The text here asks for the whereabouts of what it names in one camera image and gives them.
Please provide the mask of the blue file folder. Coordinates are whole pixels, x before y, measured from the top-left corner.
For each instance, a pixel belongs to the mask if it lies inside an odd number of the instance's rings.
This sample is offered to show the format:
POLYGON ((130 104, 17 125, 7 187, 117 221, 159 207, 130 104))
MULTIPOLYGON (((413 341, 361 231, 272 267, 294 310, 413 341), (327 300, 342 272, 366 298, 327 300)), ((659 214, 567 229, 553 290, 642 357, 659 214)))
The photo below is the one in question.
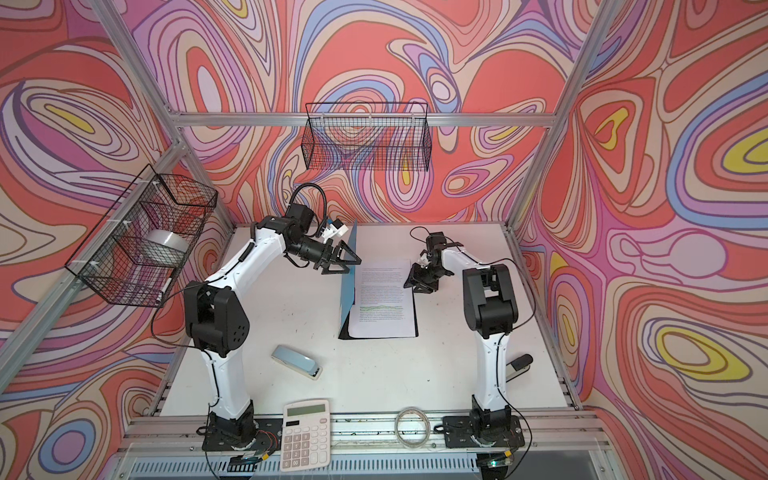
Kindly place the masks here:
MULTIPOLYGON (((357 255, 361 257, 361 264, 394 258, 406 259, 412 265, 412 260, 409 258, 406 228, 403 226, 356 226, 349 236, 348 243, 357 255)), ((350 311, 355 300, 355 268, 358 266, 352 267, 350 273, 342 276, 340 298, 341 327, 338 338, 341 340, 378 340, 353 339, 348 332, 350 311)))

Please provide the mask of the printed paper sheet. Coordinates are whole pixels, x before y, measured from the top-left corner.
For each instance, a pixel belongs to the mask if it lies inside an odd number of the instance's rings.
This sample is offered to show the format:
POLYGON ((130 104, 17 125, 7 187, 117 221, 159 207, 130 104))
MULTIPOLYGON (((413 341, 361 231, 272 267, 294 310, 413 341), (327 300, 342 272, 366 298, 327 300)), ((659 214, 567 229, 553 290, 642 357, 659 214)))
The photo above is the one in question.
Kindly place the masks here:
POLYGON ((383 259, 355 268, 355 300, 350 311, 353 339, 416 338, 414 295, 405 281, 411 263, 383 259))

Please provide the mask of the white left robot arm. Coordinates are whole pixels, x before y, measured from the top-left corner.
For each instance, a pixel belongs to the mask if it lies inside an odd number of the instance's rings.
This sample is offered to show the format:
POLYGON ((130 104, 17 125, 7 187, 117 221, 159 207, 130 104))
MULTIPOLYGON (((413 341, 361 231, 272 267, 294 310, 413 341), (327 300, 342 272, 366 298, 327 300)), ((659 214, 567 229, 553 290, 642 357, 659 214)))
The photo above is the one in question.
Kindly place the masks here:
POLYGON ((342 221, 333 220, 316 239, 297 216, 269 216, 251 225, 250 239, 217 273, 183 289, 186 335, 210 365, 216 397, 209 418, 219 428, 240 436, 254 428, 239 351, 250 330, 241 297, 274 260, 287 255, 310 263, 323 275, 348 273, 362 259, 342 239, 347 231, 342 221))

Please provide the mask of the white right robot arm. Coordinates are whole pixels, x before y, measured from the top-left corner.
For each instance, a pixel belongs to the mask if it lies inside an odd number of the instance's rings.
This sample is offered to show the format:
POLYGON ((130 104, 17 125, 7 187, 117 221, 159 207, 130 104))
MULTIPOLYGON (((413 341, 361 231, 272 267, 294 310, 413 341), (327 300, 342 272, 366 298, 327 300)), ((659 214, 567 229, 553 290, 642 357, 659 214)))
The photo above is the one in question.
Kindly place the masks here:
POLYGON ((503 374, 519 308, 509 267, 503 259, 474 259, 463 250, 462 243, 442 232, 428 233, 423 243, 424 249, 410 267, 403 287, 413 293, 432 294, 444 277, 461 281, 463 314, 475 334, 477 347, 476 388, 469 423, 474 440, 481 446, 492 446, 513 430, 503 374))

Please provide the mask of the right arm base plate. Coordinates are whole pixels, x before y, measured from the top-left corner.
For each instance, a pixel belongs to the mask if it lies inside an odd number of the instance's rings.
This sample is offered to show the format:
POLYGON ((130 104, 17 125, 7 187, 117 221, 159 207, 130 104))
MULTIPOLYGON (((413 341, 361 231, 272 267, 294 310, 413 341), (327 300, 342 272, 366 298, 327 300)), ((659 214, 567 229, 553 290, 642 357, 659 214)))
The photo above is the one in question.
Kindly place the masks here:
POLYGON ((444 416, 442 423, 433 428, 442 434, 447 448, 503 448, 512 452, 524 447, 519 417, 499 418, 485 423, 471 416, 444 416))

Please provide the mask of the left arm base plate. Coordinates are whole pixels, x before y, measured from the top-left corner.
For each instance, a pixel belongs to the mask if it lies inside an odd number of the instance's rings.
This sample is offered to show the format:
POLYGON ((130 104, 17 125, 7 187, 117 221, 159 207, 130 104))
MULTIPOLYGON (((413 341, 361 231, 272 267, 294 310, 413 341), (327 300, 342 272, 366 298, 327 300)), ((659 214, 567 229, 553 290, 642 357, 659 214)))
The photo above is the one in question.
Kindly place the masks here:
POLYGON ((209 419, 196 429, 196 434, 203 438, 202 448, 206 452, 273 452, 280 448, 282 418, 257 417, 250 425, 246 421, 209 419))

